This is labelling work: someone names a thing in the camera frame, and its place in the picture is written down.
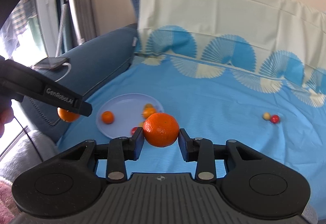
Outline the person's left hand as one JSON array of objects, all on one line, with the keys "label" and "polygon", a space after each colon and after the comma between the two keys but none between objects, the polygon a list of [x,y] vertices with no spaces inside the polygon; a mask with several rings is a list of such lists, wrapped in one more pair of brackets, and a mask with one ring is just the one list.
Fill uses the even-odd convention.
[{"label": "person's left hand", "polygon": [[12,107],[3,110],[0,114],[0,137],[3,136],[5,124],[10,123],[14,119]]}]

